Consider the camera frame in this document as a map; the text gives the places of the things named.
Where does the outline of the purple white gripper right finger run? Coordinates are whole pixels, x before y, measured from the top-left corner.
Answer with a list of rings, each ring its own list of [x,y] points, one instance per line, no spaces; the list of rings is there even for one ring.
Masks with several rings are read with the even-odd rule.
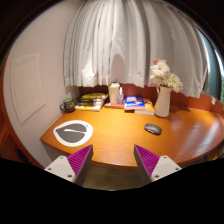
[[[167,155],[158,156],[139,145],[134,145],[134,157],[143,184],[149,184],[181,170],[181,167]]]

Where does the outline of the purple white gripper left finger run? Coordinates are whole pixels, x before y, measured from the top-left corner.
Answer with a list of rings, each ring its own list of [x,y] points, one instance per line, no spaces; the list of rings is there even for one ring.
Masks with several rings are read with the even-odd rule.
[[[45,171],[75,183],[76,185],[82,186],[84,184],[92,156],[93,145],[88,145],[68,157],[59,156],[45,168]]]

